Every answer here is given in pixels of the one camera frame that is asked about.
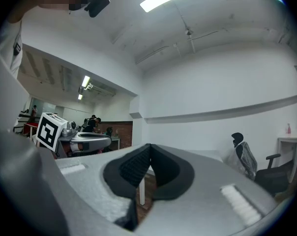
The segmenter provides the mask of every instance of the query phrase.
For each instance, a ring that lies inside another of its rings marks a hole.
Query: ceiling
[[[72,70],[54,61],[48,60],[37,53],[23,49],[22,64],[19,73],[41,83],[50,84],[55,90],[62,90],[71,95],[78,96],[79,86],[86,75],[83,69]],[[94,87],[83,92],[83,101],[97,102],[116,94],[116,90],[90,79],[89,83]]]
[[[149,13],[140,7],[143,1],[111,0],[94,19],[71,15],[101,27],[144,71],[193,52],[187,27],[199,51],[235,42],[278,42],[288,23],[278,0],[173,0]]]

